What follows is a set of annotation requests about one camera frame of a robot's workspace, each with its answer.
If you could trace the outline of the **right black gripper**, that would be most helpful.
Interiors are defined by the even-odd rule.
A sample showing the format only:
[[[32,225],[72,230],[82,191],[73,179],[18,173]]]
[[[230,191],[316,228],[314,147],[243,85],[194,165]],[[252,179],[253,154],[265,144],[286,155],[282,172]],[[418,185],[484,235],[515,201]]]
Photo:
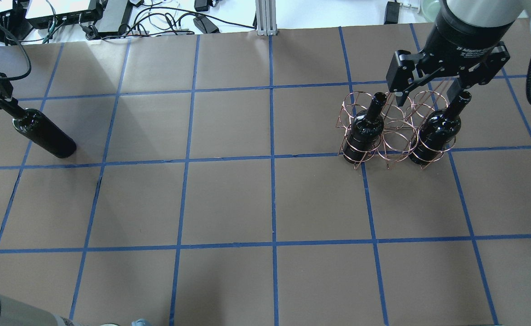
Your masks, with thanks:
[[[412,90],[434,78],[465,75],[474,66],[487,61],[510,26],[479,27],[468,24],[454,13],[438,13],[421,51],[396,50],[392,57],[386,81],[396,106],[404,107]],[[448,105],[460,93],[462,83],[455,78],[446,91]]]

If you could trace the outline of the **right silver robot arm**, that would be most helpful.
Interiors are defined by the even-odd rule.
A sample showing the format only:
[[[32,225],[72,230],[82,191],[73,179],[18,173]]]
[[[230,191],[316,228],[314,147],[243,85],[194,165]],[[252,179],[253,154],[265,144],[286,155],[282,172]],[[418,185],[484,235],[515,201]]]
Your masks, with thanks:
[[[392,57],[386,81],[397,105],[436,78],[455,78],[450,98],[489,83],[510,59],[502,38],[524,11],[531,19],[531,0],[442,0],[422,50]]]

